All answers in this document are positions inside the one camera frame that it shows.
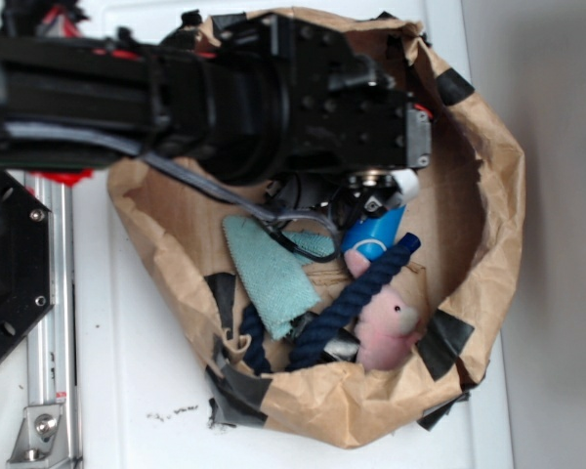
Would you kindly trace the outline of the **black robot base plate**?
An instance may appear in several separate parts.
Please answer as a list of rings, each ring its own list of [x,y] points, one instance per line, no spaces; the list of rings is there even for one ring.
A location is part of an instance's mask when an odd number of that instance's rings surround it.
[[[0,171],[0,364],[52,306],[52,212]]]

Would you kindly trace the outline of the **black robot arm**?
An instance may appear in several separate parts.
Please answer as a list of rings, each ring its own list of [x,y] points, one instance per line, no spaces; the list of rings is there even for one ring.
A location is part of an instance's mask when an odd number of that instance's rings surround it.
[[[287,173],[360,187],[419,170],[431,122],[346,35],[280,13],[219,24],[219,46],[0,31],[0,169],[78,173],[191,156],[224,184]]]

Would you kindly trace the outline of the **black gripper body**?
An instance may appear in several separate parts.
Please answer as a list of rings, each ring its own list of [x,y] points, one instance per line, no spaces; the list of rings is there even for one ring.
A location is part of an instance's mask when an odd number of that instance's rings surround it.
[[[297,173],[340,186],[351,220],[403,206],[432,156],[430,114],[343,33],[277,17],[272,53],[283,61],[286,135],[276,175]]]

